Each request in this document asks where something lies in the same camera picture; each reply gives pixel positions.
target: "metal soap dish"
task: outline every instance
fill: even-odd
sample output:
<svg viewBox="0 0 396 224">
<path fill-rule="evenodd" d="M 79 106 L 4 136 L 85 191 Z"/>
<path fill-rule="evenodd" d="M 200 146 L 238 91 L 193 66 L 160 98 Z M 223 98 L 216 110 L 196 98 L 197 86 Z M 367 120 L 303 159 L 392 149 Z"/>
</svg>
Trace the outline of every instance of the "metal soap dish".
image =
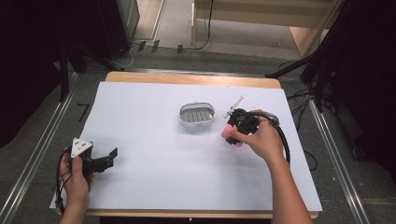
<svg viewBox="0 0 396 224">
<path fill-rule="evenodd" d="M 180 109 L 180 120 L 186 127 L 209 125 L 215 118 L 215 110 L 208 103 L 183 105 Z"/>
</svg>

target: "pink sponge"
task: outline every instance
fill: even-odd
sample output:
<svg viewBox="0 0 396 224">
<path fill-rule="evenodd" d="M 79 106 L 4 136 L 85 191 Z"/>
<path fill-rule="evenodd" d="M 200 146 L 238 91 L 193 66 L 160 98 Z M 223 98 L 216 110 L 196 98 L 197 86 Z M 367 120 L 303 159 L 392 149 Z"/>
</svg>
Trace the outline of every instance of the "pink sponge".
<svg viewBox="0 0 396 224">
<path fill-rule="evenodd" d="M 230 137 L 230 132 L 232 131 L 238 131 L 238 129 L 235 126 L 231 126 L 230 124 L 227 124 L 224 128 L 224 130 L 221 133 L 221 137 L 227 139 L 228 137 Z M 242 142 L 238 142 L 237 144 L 235 144 L 237 147 L 241 147 L 242 146 Z"/>
</svg>

